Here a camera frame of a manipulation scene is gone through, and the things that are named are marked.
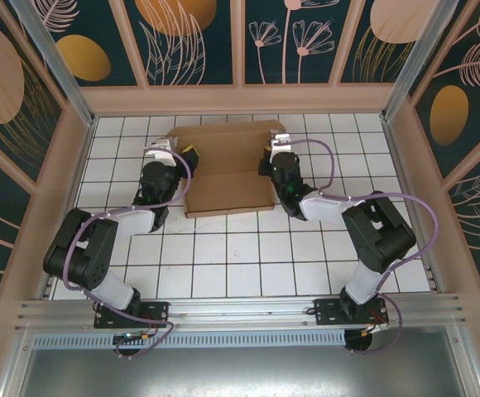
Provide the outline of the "brown cardboard paper box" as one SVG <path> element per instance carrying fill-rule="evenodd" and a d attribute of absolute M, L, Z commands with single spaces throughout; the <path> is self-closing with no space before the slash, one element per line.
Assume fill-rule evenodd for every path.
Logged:
<path fill-rule="evenodd" d="M 184 196 L 185 216 L 218 215 L 272 210 L 271 181 L 258 174 L 259 161 L 273 132 L 286 128 L 277 120 L 175 127 L 168 133 L 176 150 L 193 146 L 199 163 Z"/>

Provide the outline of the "small green circuit board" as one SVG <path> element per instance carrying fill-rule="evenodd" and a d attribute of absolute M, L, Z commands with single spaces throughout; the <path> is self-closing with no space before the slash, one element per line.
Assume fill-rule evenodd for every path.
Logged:
<path fill-rule="evenodd" d="M 113 336 L 113 345 L 121 345 L 121 346 L 142 345 L 144 341 L 147 341 L 150 337 L 153 337 L 153 336 L 154 334 L 150 334 L 148 332 L 143 332 L 143 331 L 115 334 Z"/>

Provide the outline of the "grey sheet metal panel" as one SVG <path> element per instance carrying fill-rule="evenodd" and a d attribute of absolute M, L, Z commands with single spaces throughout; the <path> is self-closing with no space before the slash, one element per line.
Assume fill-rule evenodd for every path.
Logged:
<path fill-rule="evenodd" d="M 23 347 L 6 397 L 480 397 L 457 331 L 407 328 L 378 355 L 338 346 L 157 349 L 135 361 L 108 349 Z"/>

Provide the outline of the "thin aluminium side rail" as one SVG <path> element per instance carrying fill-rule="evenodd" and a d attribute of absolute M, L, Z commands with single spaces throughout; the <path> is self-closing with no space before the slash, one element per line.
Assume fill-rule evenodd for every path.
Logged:
<path fill-rule="evenodd" d="M 90 141 L 91 128 L 87 123 L 70 116 L 59 122 L 42 173 L 41 203 L 45 230 L 40 266 L 45 264 L 61 222 L 74 206 Z"/>
<path fill-rule="evenodd" d="M 391 153 L 391 158 L 399 180 L 400 189 L 403 194 L 414 194 L 406 162 L 403 158 L 400 145 L 397 141 L 394 129 L 388 122 L 382 121 L 382 127 L 386 135 L 386 142 Z M 414 255 L 430 241 L 432 231 L 428 231 L 428 226 L 432 221 L 429 212 L 419 203 L 404 198 L 403 208 L 409 217 L 409 224 L 412 226 L 416 236 L 416 246 L 410 250 L 408 256 Z M 434 279 L 432 269 L 433 255 L 427 251 L 422 256 L 408 261 L 404 265 L 394 270 L 398 288 L 402 293 L 436 293 L 437 285 Z"/>

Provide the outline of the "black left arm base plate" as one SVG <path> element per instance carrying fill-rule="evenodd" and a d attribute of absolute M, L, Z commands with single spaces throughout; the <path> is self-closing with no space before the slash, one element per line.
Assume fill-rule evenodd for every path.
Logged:
<path fill-rule="evenodd" d="M 167 302 L 141 302 L 130 304 L 125 311 L 136 318 L 151 319 L 158 322 L 165 322 L 168 319 L 169 304 Z M 138 329 L 152 327 L 149 323 L 137 322 L 130 318 L 114 313 L 112 310 L 99 306 L 95 308 L 94 328 L 95 329 Z"/>

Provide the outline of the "aluminium frame rail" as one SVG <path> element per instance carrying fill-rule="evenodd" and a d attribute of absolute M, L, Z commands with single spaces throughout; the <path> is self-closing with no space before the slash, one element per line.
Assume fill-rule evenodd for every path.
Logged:
<path fill-rule="evenodd" d="M 450 326 L 464 323 L 456 294 L 387 294 L 390 325 L 397 324 L 397 305 L 406 327 Z M 314 298 L 172 299 L 168 318 L 180 331 L 247 331 L 313 328 L 305 313 Z M 31 300 L 20 307 L 14 329 L 23 332 L 93 332 L 94 311 L 90 300 Z"/>

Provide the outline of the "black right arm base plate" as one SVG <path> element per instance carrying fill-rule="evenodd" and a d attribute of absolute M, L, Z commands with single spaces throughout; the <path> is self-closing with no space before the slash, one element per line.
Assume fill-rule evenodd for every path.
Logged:
<path fill-rule="evenodd" d="M 356 305 L 352 300 L 344 304 L 340 299 L 316 299 L 308 309 L 318 325 L 374 325 L 389 323 L 384 299 L 375 297 L 366 304 Z"/>

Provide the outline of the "aluminium corner post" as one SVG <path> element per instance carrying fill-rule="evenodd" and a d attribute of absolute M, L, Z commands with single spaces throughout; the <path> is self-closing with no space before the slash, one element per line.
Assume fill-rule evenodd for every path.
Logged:
<path fill-rule="evenodd" d="M 94 121 L 94 113 L 81 93 L 74 76 L 65 64 L 52 36 L 44 27 L 35 6 L 31 3 L 31 0 L 10 0 L 10 3 L 35 42 L 36 47 L 46 59 L 48 66 L 52 69 L 74 109 L 85 125 L 91 127 Z"/>
<path fill-rule="evenodd" d="M 459 0 L 438 0 L 434 6 L 382 109 L 381 121 L 383 124 L 388 124 L 398 112 L 445 28 L 453 20 L 458 3 Z"/>

